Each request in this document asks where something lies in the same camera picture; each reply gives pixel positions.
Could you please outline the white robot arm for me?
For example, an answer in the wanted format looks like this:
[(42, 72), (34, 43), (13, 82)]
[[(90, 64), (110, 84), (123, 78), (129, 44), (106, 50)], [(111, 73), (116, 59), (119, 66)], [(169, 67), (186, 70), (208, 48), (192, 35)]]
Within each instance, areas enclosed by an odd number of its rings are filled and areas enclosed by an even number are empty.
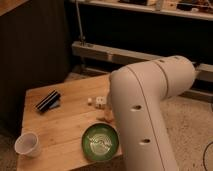
[(194, 80), (195, 68), (182, 56), (111, 73), (110, 100), (127, 171), (179, 171), (160, 102), (187, 91)]

